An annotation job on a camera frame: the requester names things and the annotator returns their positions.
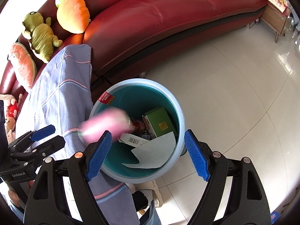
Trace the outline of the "teal plastic trash bin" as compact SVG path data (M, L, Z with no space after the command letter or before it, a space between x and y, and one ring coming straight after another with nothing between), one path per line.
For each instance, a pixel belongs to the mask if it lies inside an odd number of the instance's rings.
M183 111L173 94L149 79L125 80L99 97L90 116L112 107L127 113L133 132L112 143L101 170L133 184L157 179L170 170L184 149L185 131Z

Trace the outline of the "green tea box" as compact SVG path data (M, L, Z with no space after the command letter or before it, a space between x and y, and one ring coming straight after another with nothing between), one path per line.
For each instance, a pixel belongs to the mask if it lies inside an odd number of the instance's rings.
M152 139L173 132L177 137L176 129L164 107L157 107L146 112L142 120Z

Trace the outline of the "wooden side table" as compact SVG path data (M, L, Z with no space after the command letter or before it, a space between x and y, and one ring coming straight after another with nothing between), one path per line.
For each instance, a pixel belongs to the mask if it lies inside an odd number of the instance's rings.
M289 27L288 18L291 8L287 3L282 3L280 0L267 0L267 6L260 18L275 32L275 43L279 36L285 36Z

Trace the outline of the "green dinosaur plush toy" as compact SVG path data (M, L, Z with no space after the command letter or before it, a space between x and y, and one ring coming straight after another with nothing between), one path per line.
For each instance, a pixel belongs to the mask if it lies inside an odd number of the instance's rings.
M51 18L44 18L39 12L28 13L22 22L22 35L29 42L34 55L45 64L50 62L54 47L62 45L51 28Z

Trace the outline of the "dark red leather sofa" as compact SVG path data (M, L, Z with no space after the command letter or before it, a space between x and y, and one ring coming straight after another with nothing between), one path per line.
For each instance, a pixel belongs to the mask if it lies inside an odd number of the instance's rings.
M91 22L84 33L72 34L57 22L54 1L46 0L37 11L52 19L64 46L91 46L94 101L172 55L254 22L267 5L266 0L84 0Z

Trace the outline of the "beige slipper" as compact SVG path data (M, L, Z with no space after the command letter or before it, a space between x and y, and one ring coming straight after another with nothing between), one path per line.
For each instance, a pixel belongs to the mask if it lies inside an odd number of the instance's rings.
M132 193L136 211L150 206L152 201L156 208L160 208L164 203L155 180L140 184L126 183L126 186Z

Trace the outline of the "purple plaid tablecloth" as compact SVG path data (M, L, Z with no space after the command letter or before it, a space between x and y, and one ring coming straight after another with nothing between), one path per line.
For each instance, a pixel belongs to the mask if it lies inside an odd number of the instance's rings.
M93 108L91 50L86 44L68 45L46 64L16 121L17 138L53 125L55 134L66 141L64 148L53 154L55 160L68 159L86 148L78 137L78 127ZM140 223L130 189L123 182L99 172L89 186L109 224Z

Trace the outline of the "brown teddy bear red shirt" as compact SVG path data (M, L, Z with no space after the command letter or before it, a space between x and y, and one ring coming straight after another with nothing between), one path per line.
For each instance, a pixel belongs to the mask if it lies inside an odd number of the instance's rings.
M23 94L19 95L19 99L16 100L13 95L1 94L1 100L4 101L4 113L5 113L5 124L4 128L6 131L6 137L10 144L15 140L15 125L16 118L19 111L19 104L22 100Z

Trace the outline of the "pink paper cup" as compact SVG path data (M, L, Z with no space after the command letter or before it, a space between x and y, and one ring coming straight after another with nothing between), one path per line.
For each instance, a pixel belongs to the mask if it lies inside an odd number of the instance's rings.
M127 113L112 107L82 122L79 126L78 136L87 146L97 142L105 131L109 131L112 140L116 141L123 133L131 133L133 130L134 127Z

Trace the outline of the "orange carrot plush toy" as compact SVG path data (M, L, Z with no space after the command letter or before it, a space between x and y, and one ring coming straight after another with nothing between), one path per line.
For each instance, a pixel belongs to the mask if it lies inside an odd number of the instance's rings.
M55 0L56 17L60 26L73 34L82 34L88 27L89 10L84 0Z

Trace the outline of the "white paper towel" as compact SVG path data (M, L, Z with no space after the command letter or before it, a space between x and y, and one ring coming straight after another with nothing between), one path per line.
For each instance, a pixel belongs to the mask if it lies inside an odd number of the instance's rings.
M138 159L138 163L122 163L133 169L155 169L162 167L172 155L176 147L173 132L154 138L146 144L134 147L131 152Z

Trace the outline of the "pink radish plush toy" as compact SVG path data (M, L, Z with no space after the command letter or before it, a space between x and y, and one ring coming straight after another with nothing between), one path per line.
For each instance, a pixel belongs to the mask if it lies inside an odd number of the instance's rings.
M13 66L18 82L27 92L30 92L37 75L37 68L27 49L21 43L14 43L8 54L8 60Z

